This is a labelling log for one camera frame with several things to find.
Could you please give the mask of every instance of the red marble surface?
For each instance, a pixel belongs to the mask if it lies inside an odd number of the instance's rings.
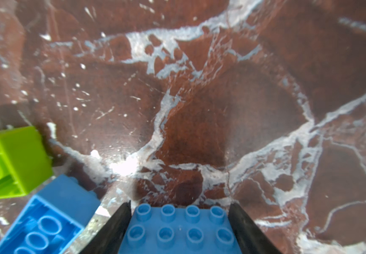
[[[102,201],[66,253],[128,200],[366,253],[366,1],[0,0],[0,129],[29,124]],[[0,200],[0,238],[30,197]]]

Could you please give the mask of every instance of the scratch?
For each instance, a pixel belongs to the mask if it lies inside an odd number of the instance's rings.
[[[115,147],[112,147],[112,148],[103,148],[103,149],[98,149],[98,151],[108,151],[108,150],[114,150],[116,149]]]
[[[104,134],[105,136],[117,136],[117,137],[139,137],[140,135],[132,135],[132,134]]]
[[[78,135],[81,135],[84,133],[84,131],[86,131],[86,129],[83,129]]]
[[[134,132],[135,132],[135,130],[136,130],[136,128],[135,128],[133,131],[131,131],[131,132],[129,133],[129,135],[132,135],[132,133],[134,133]]]
[[[91,100],[90,99],[81,99],[81,98],[75,98],[76,100],[80,100],[80,101],[83,101],[83,102],[90,102]]]
[[[29,22],[26,26],[25,29],[30,32],[30,29],[36,25],[40,20],[40,13],[37,13],[36,18],[34,18],[31,22]]]
[[[144,10],[148,10],[148,11],[150,11],[151,13],[155,13],[155,10],[154,10],[154,9],[152,9],[152,8],[150,8],[149,6],[146,6],[146,5],[144,5],[144,4],[139,4],[139,7],[140,7],[140,8],[142,8],[142,9],[144,9]]]
[[[97,13],[95,12],[94,6],[93,6],[93,14],[94,14],[94,17],[97,18]]]
[[[250,178],[250,180],[257,184],[259,190],[262,192],[262,195],[261,196],[262,196],[262,198],[265,200],[265,202],[267,204],[269,204],[269,205],[277,204],[276,202],[273,202],[272,200],[270,200],[270,198],[267,198],[265,196],[265,191],[262,189],[261,184],[258,181],[255,181],[253,178]]]
[[[110,110],[108,110],[106,113],[101,112],[101,115],[99,117],[97,117],[95,120],[99,120],[99,119],[103,118],[105,115],[107,115],[107,114],[111,113],[112,111],[114,111],[114,109],[115,109],[115,107],[112,106],[112,108]]]
[[[21,118],[25,121],[25,123],[27,123],[29,126],[32,125],[32,123],[25,117],[22,111],[18,110],[18,113],[21,116]]]
[[[49,7],[54,10],[54,7],[50,3],[49,3]],[[53,12],[51,14],[51,19],[53,21],[55,34],[57,35],[57,38],[60,41],[60,35],[58,33],[57,22],[56,22],[56,18],[54,16],[54,13]],[[59,48],[59,53],[60,53],[61,62],[64,63],[63,51],[61,50],[61,48]],[[65,66],[64,66],[64,64],[61,64],[61,69],[62,69],[62,73],[64,73],[65,72]],[[75,128],[74,128],[74,123],[73,123],[73,112],[72,112],[71,107],[70,107],[70,98],[68,97],[67,79],[63,79],[63,81],[64,81],[64,94],[66,95],[66,101],[67,101],[67,104],[69,105],[69,107],[68,107],[68,114],[69,114],[69,118],[70,118],[70,127],[71,127],[71,130],[72,130],[73,134],[76,136],[76,132],[75,132]]]
[[[335,212],[339,211],[339,210],[342,210],[348,206],[353,206],[353,205],[356,205],[356,204],[366,204],[366,200],[362,200],[362,201],[353,201],[353,202],[349,202],[349,203],[346,203],[344,205],[341,205],[341,206],[338,206],[336,208],[333,208],[329,213],[328,213],[328,216],[327,216],[327,220],[326,220],[326,223],[324,224],[323,228],[320,230],[320,231],[317,231],[319,234],[325,232],[327,229],[328,229],[328,226],[331,222],[331,219],[333,218],[333,215]]]
[[[77,41],[77,44],[78,44],[78,46],[79,46],[79,48],[80,48],[81,52],[84,54],[84,53],[85,53],[85,51],[84,51],[84,49],[82,48],[80,41]]]
[[[84,10],[85,10],[85,12],[88,14],[88,16],[90,16],[90,18],[94,21],[94,18],[93,18],[93,16],[91,15],[90,10],[88,9],[88,7],[84,7]]]
[[[92,113],[92,115],[91,115],[91,117],[90,117],[90,122],[93,120],[93,117],[94,117],[94,115],[95,115],[95,113],[97,113],[99,111],[99,108],[98,109],[96,109],[95,111],[94,111],[94,113]]]
[[[46,84],[45,84],[45,80],[46,80],[45,73],[43,72],[43,70],[39,66],[36,66],[35,69],[37,69],[40,72],[40,83],[42,83],[42,87],[43,87],[43,98],[45,98],[45,92],[48,90],[46,88]]]
[[[109,52],[111,52],[111,59],[110,59],[110,61],[112,60],[112,62],[114,61],[114,53],[112,52],[112,49],[111,48],[109,48]]]
[[[349,26],[351,28],[358,28],[366,32],[366,24],[359,21],[353,21],[350,20],[349,18],[339,18],[338,23]]]
[[[156,90],[156,91],[158,91],[159,93],[161,93],[161,94],[165,94],[164,92],[162,92],[162,91],[160,91],[160,90],[158,90],[158,89],[156,89],[156,88],[154,88],[154,87],[151,87],[148,83],[146,83],[145,81],[143,81],[143,80],[141,80],[141,79],[139,79],[138,78],[138,80],[140,81],[140,82],[142,82],[143,84],[145,84],[146,86],[148,86],[148,87],[150,87],[151,89],[154,89],[154,90]]]
[[[140,98],[135,97],[135,96],[130,96],[130,98],[136,99],[136,101],[141,100]]]
[[[216,104],[213,103],[213,111],[214,111],[214,121],[215,121],[215,124],[216,124],[216,140],[217,140],[217,147],[220,151],[222,151],[221,147],[220,147],[220,141],[218,139],[218,124],[217,124],[217,115],[215,114],[216,112]]]
[[[2,229],[0,229],[0,237],[3,238],[5,235],[2,233]]]

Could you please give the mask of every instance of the green duplo brick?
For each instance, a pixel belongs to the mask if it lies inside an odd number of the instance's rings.
[[[0,130],[0,199],[26,196],[52,175],[51,160],[33,126]]]

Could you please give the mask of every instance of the light blue duplo brick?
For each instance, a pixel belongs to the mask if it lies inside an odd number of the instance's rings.
[[[171,204],[135,209],[119,248],[126,253],[241,253],[226,216],[219,206],[175,208]]]
[[[0,241],[0,254],[61,254],[99,205],[75,178],[60,175],[29,200]]]

